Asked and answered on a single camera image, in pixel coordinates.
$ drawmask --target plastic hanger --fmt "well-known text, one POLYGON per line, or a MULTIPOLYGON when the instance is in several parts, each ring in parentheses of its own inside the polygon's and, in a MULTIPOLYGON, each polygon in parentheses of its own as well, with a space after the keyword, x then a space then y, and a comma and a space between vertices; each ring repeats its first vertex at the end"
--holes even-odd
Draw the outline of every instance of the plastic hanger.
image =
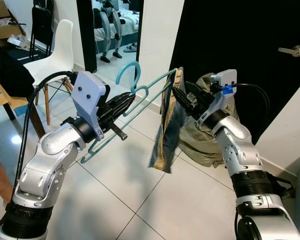
MULTIPOLYGON (((131 112, 133 110, 135 110, 149 95, 149 88, 151 88, 153 85, 155 85, 157 82, 159 82, 161 79, 173 74, 176 72, 176 69, 173 69, 171 71, 166 72, 165 74, 161 75, 160 77, 158 77, 156 80, 154 80, 153 82, 151 82, 149 85, 142 85, 137 87, 137 83, 139 82, 140 76, 141 76, 141 68, 140 68, 140 64, 137 61, 132 61, 130 63, 128 63, 127 65, 125 65, 118 73, 116 80, 115 80, 115 84, 119 84, 121 77, 123 75, 123 73, 127 70, 127 68, 131 67, 131 66, 135 66, 136 67, 136 78, 133 82, 133 84, 131 85, 130 91, 131 91, 131 95, 135 95, 138 91, 140 90, 144 90, 145 91, 145 95, 143 98, 140 99, 140 101, 137 102, 136 105, 134 105, 131 109, 129 109, 127 112, 125 112, 123 114, 124 117, 128 116, 129 114, 131 114, 131 112)), ((166 84, 151 100, 149 100, 145 105, 143 105, 143 107, 141 108, 140 111, 138 111, 136 114, 134 114, 122 127, 121 130, 123 130, 129 123, 131 123, 140 113, 142 113, 157 97, 159 97, 167 88, 169 88, 171 86, 171 82, 169 82, 168 84, 166 84)), ((81 163, 84 164, 86 162, 88 162, 94 155, 96 155, 98 152, 100 152, 108 143, 110 143, 117 135, 114 133, 112 134, 106 141, 104 141, 101 146, 99 146, 96 150, 94 150, 94 147, 96 146, 96 144, 98 143, 97 140, 95 140, 93 142, 93 144, 89 147, 88 149, 88 154, 90 154, 90 156, 86 157, 82 157, 81 158, 81 163)))

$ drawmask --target black door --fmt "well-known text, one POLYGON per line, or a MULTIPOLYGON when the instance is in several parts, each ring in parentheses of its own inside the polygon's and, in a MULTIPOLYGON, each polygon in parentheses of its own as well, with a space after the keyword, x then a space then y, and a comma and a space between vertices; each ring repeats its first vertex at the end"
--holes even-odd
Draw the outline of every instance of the black door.
MULTIPOLYGON (((300 45, 300 0, 186 0, 171 68, 183 66, 186 81, 237 69, 239 83, 262 87, 270 99, 267 127, 300 87, 300 56, 279 52, 300 45)), ((253 89, 238 89, 236 107, 253 142, 265 130, 265 105, 253 89)))

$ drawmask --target black jacket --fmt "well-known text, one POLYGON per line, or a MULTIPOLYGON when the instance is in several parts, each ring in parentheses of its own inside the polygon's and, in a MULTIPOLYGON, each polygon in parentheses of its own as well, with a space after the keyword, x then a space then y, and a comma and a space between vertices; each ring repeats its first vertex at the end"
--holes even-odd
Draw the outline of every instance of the black jacket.
POLYGON ((29 71, 0 48, 0 84, 11 97, 29 97, 35 90, 29 71))

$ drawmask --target white chair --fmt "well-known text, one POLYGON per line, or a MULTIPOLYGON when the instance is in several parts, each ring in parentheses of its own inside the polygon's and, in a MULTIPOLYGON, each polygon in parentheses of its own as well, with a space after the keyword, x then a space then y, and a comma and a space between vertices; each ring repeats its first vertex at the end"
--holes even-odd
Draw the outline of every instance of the white chair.
MULTIPOLYGON (((72 71, 74 67, 74 55, 72 50, 72 29, 73 23, 67 19, 62 19, 55 32, 54 50, 46 58, 26 63, 24 66, 28 69, 34 78, 33 85, 36 87, 47 76, 60 72, 72 71)), ((44 86, 46 123, 50 125, 49 95, 48 84, 61 80, 65 89, 71 93, 73 87, 66 76, 59 76, 51 79, 44 86)), ((38 105, 39 93, 35 98, 35 104, 38 105)))

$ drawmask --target door handle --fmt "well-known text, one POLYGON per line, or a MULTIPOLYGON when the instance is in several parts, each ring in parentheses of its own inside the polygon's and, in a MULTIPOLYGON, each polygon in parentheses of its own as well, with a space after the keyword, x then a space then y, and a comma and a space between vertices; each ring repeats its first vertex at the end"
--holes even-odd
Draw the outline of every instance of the door handle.
POLYGON ((279 47, 278 51, 286 54, 291 54, 294 57, 300 57, 300 45, 294 46, 292 49, 279 47))

